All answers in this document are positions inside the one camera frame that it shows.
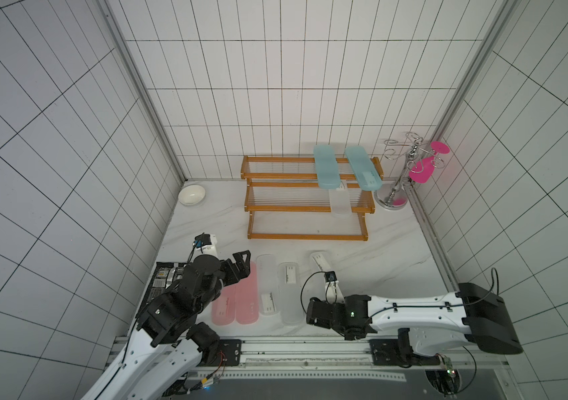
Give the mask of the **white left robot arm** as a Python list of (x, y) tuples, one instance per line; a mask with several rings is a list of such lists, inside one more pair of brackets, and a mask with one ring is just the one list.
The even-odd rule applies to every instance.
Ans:
[(220, 336), (197, 318), (223, 288), (250, 276), (250, 256), (201, 254), (187, 263), (180, 281), (140, 309), (124, 348), (84, 397), (158, 399), (199, 366), (222, 370), (228, 354)]

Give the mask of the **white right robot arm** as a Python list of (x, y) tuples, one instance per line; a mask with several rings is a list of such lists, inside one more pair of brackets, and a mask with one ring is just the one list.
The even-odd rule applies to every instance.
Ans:
[(456, 292), (430, 298), (362, 294), (334, 302), (311, 298), (306, 321), (347, 341), (395, 334), (401, 348), (422, 357), (468, 344), (490, 354), (523, 352), (504, 299), (475, 283), (461, 283)]

